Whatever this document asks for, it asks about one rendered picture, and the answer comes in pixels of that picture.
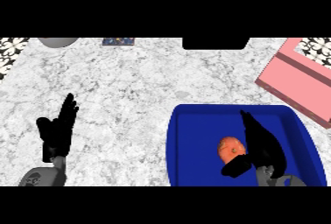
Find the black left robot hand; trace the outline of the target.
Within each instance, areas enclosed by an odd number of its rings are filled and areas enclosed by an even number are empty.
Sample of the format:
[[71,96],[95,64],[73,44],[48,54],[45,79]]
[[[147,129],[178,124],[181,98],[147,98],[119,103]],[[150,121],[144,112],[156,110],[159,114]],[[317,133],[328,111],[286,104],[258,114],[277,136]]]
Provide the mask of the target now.
[[36,119],[40,138],[43,140],[43,162],[51,163],[55,157],[65,157],[71,147],[73,129],[79,106],[74,95],[68,94],[60,110],[58,118]]

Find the orange squash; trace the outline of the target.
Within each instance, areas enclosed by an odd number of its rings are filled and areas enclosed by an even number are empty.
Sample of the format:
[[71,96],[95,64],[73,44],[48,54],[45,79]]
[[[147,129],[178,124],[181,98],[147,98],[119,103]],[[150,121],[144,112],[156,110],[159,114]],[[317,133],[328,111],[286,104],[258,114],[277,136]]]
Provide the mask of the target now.
[[227,136],[218,146],[221,160],[228,164],[234,158],[246,154],[244,144],[234,136]]

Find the black appliance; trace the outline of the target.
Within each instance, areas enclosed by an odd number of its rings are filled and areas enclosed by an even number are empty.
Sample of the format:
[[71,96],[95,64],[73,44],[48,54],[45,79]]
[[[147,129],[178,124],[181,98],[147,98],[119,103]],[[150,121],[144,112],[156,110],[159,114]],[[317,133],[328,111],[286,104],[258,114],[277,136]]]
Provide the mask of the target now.
[[249,38],[184,38],[185,50],[243,50]]

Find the grey round bowl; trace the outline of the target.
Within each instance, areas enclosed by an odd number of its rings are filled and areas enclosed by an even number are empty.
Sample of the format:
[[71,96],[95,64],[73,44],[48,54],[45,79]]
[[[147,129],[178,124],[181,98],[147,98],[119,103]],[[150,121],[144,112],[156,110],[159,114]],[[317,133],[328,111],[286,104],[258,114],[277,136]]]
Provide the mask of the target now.
[[61,48],[70,46],[79,39],[77,38],[39,38],[45,46],[51,48]]

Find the blue plastic tray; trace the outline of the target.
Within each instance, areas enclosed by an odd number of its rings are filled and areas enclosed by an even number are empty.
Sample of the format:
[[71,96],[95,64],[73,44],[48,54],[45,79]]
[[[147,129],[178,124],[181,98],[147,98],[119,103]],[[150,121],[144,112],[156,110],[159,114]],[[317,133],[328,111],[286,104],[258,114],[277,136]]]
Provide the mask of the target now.
[[238,178],[222,175],[224,161],[218,143],[224,137],[244,136],[240,112],[255,119],[274,133],[283,145],[289,174],[308,186],[326,186],[327,175],[317,146],[296,112],[283,105],[210,105],[182,104],[172,113],[167,132],[167,171],[173,186],[256,186],[256,171]]

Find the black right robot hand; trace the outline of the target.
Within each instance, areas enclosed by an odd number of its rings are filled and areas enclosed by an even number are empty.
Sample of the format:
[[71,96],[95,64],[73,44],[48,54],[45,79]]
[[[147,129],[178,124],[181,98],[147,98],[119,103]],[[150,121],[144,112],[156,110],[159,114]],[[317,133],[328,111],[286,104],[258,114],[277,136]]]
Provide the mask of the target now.
[[222,175],[232,178],[240,177],[250,169],[259,166],[277,165],[286,173],[287,162],[283,146],[275,135],[258,122],[250,112],[241,111],[246,154],[234,158],[222,168]]

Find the pink cardboard box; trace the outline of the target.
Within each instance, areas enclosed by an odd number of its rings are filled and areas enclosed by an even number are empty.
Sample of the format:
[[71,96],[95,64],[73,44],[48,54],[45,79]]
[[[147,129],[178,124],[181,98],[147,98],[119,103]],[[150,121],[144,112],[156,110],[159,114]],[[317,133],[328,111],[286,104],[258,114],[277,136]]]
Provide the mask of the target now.
[[255,83],[331,129],[331,38],[289,38]]

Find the dark blue patterned box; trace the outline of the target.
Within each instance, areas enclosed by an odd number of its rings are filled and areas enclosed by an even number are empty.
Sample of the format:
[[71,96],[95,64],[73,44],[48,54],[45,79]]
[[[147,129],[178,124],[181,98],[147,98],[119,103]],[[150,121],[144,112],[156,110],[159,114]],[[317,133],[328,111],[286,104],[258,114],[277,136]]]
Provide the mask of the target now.
[[104,46],[133,46],[135,38],[104,38],[102,45]]

